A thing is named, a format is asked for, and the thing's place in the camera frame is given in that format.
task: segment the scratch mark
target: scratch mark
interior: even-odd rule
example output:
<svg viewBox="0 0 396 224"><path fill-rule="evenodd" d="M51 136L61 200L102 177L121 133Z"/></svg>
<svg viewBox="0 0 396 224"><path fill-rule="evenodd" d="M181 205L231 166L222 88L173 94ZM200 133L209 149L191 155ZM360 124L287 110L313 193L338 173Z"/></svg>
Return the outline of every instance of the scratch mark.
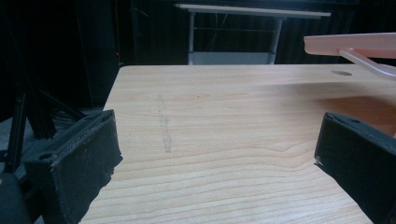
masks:
<svg viewBox="0 0 396 224"><path fill-rule="evenodd" d="M160 115L161 132L163 133L163 147L166 153L170 153L172 149L172 137L168 132L168 118L163 114L165 103L161 95L157 97L157 106Z"/></svg>

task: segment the wooden table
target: wooden table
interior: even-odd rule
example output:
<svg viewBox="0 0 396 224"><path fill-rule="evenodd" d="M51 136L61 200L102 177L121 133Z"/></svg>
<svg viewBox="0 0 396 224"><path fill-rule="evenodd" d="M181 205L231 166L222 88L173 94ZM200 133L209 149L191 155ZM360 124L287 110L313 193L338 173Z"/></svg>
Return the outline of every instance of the wooden table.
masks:
<svg viewBox="0 0 396 224"><path fill-rule="evenodd" d="M394 135L395 96L353 64L123 67L124 160L83 223L370 223L314 151L326 111Z"/></svg>

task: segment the desk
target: desk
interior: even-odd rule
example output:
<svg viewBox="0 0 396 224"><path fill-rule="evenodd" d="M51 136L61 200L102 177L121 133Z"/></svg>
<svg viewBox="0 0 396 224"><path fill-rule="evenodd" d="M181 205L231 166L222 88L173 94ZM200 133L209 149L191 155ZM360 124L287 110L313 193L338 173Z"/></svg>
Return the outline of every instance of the desk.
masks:
<svg viewBox="0 0 396 224"><path fill-rule="evenodd" d="M330 17L328 12L282 10L271 8L255 7L224 7L205 6L190 4L175 4L175 7L186 9L190 12L190 33L189 33L189 65L193 64L274 64L276 58L277 44L279 42L282 21L287 18L303 18L319 20L322 17ZM269 52L194 52L194 23L195 13L212 14L234 14L272 17L275 21L275 30L271 41Z"/></svg>
<svg viewBox="0 0 396 224"><path fill-rule="evenodd" d="M82 223L370 223L314 150L326 111L394 135L395 84L354 64L123 67L106 109L124 160Z"/></svg>

